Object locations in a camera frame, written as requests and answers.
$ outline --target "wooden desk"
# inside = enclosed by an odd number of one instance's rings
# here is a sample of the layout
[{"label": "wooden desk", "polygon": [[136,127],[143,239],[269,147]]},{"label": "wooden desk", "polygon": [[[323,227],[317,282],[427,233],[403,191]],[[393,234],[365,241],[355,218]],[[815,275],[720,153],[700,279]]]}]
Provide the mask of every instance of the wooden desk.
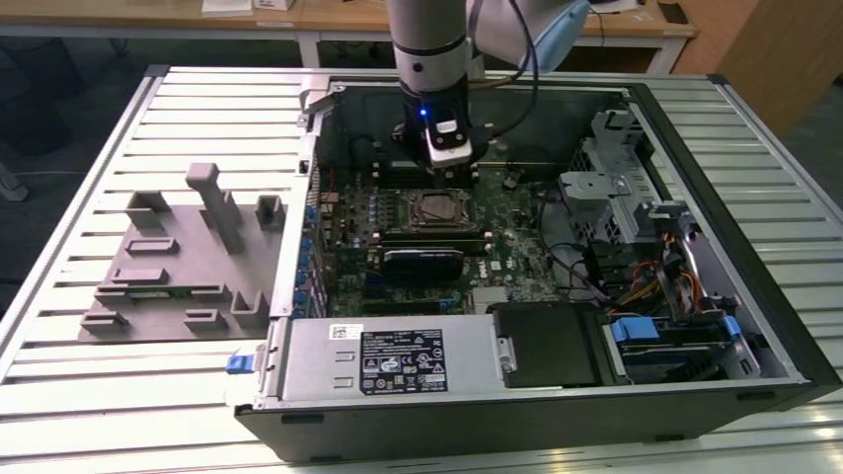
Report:
[{"label": "wooden desk", "polygon": [[[320,40],[389,41],[385,8],[371,0],[297,0],[289,11],[201,18],[201,0],[0,0],[0,35],[189,40],[296,40],[305,67],[319,67]],[[591,15],[577,46],[651,48],[648,72],[669,73],[696,35],[667,23],[655,0],[619,15]]]}]

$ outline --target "motherboard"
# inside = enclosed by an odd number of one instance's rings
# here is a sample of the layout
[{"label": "motherboard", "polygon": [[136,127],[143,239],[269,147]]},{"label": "motherboard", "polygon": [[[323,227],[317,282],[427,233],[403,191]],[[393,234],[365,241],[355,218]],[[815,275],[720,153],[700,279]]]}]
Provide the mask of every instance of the motherboard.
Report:
[{"label": "motherboard", "polygon": [[329,316],[471,314],[496,302],[559,300],[536,228],[543,186],[517,176],[479,167],[463,189],[329,178]]}]

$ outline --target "side panel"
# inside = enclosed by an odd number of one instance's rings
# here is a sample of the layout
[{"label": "side panel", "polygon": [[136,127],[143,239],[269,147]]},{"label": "side panel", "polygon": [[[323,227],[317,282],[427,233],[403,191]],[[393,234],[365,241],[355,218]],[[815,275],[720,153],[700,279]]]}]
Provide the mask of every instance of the side panel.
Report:
[{"label": "side panel", "polygon": [[693,438],[804,388],[319,412],[241,409],[237,419],[287,462],[411,458]]}]

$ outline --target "white label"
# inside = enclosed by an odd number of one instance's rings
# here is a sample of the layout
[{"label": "white label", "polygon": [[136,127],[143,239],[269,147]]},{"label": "white label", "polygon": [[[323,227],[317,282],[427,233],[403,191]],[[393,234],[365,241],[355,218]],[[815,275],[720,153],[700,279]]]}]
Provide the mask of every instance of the white label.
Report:
[{"label": "white label", "polygon": [[440,121],[439,123],[436,123],[436,129],[439,130],[440,133],[452,133],[457,131],[457,121],[456,120]]},{"label": "white label", "polygon": [[292,23],[289,22],[257,22],[259,27],[267,28],[292,28]]},{"label": "white label", "polygon": [[332,324],[328,327],[328,339],[336,340],[359,340],[360,333],[364,331],[363,324]]}]

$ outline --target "table leg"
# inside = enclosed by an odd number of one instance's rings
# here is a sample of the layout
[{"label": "table leg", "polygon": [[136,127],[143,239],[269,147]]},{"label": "table leg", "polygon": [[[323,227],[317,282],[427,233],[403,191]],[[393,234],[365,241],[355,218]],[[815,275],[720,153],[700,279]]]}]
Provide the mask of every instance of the table leg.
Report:
[{"label": "table leg", "polygon": [[664,38],[661,48],[656,51],[653,60],[647,69],[648,74],[671,74],[673,66],[683,53],[687,38]]},{"label": "table leg", "polygon": [[301,66],[316,68],[319,67],[319,33],[317,32],[299,32],[296,34],[296,41],[299,41],[299,52],[301,53]]}]

